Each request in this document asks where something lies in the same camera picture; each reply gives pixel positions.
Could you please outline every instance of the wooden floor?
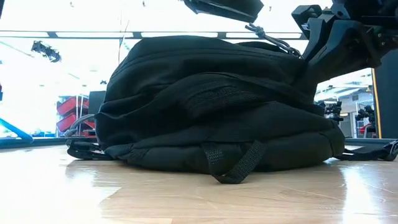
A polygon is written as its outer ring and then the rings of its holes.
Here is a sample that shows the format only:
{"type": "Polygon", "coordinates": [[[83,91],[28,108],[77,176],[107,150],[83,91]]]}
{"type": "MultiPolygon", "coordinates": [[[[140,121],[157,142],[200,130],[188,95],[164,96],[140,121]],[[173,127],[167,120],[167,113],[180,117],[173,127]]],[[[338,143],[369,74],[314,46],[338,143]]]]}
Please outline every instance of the wooden floor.
{"type": "Polygon", "coordinates": [[[65,151],[0,152],[0,223],[398,223],[398,162],[328,161],[220,185],[65,151]]]}

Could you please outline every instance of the black backpack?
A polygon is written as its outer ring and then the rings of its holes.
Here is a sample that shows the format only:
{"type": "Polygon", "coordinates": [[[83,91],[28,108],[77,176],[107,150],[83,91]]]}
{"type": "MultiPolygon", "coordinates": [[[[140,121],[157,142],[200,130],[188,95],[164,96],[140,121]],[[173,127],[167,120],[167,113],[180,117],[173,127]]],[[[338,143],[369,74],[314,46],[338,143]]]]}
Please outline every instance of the black backpack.
{"type": "Polygon", "coordinates": [[[306,66],[263,42],[143,39],[108,83],[95,116],[99,146],[69,141],[68,153],[211,174],[228,184],[254,170],[314,166],[331,157],[395,159],[392,146],[372,157],[343,155],[349,151],[337,123],[292,88],[306,66]]]}

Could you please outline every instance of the black webbing strap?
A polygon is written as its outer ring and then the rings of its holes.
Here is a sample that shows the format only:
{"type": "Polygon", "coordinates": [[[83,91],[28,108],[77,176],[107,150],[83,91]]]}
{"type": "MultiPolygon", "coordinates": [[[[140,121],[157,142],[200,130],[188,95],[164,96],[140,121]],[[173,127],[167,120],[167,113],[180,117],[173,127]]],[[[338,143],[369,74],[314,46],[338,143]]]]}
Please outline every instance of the black webbing strap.
{"type": "Polygon", "coordinates": [[[341,161],[394,161],[398,155],[398,141],[393,141],[382,148],[362,147],[356,150],[345,149],[341,156],[335,156],[341,161]]]}
{"type": "Polygon", "coordinates": [[[218,166],[224,159],[222,151],[211,143],[204,145],[203,149],[209,163],[210,174],[222,184],[240,184],[256,168],[266,153],[266,145],[259,141],[254,141],[251,148],[230,171],[226,174],[217,174],[216,170],[219,170],[218,166]]]}
{"type": "Polygon", "coordinates": [[[111,156],[102,153],[100,147],[93,143],[67,140],[67,146],[69,147],[67,151],[69,156],[73,156],[77,159],[100,161],[113,160],[111,156]]]}

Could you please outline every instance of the cable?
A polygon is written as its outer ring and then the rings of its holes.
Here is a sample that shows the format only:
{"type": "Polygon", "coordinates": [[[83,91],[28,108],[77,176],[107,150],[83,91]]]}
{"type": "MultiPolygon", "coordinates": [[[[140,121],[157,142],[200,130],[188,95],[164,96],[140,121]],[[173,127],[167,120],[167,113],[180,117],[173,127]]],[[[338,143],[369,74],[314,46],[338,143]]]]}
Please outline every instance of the cable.
{"type": "Polygon", "coordinates": [[[66,131],[63,135],[66,138],[71,137],[72,135],[76,134],[78,131],[78,126],[83,123],[84,121],[94,118],[95,114],[88,114],[88,115],[84,115],[82,117],[80,117],[79,119],[77,119],[75,122],[73,122],[73,124],[70,126],[69,130],[66,131]]]}
{"type": "MultiPolygon", "coordinates": [[[[80,117],[83,115],[83,102],[84,102],[84,96],[81,96],[81,101],[80,101],[80,117]]],[[[79,124],[79,132],[78,135],[80,135],[80,131],[81,131],[81,124],[79,124]]]]}
{"type": "MultiPolygon", "coordinates": [[[[123,11],[121,11],[121,15],[120,15],[120,25],[122,24],[122,16],[123,16],[123,11]]],[[[130,20],[127,21],[127,25],[126,25],[126,28],[124,28],[124,33],[123,33],[122,39],[119,42],[118,64],[120,64],[120,51],[122,48],[124,37],[126,35],[127,28],[129,27],[129,24],[130,24],[130,20]]]]}
{"type": "Polygon", "coordinates": [[[302,58],[301,53],[297,49],[291,47],[287,42],[283,40],[268,36],[262,27],[255,26],[254,24],[250,23],[249,25],[246,25],[245,28],[254,32],[259,38],[268,40],[269,42],[275,44],[282,50],[286,51],[288,54],[294,55],[298,58],[302,58]]]}

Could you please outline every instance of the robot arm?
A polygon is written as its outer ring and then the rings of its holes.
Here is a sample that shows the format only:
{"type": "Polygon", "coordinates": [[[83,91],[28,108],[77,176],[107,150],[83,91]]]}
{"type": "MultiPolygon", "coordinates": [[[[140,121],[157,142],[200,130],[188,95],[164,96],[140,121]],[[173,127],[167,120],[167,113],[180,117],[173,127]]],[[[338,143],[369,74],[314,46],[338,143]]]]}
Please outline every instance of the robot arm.
{"type": "MultiPolygon", "coordinates": [[[[184,1],[195,13],[244,22],[254,22],[264,6],[260,0],[184,1]]],[[[376,68],[398,48],[398,0],[333,0],[331,9],[299,6],[292,16],[308,39],[300,56],[308,66],[294,84],[304,92],[331,78],[376,68]]]]}

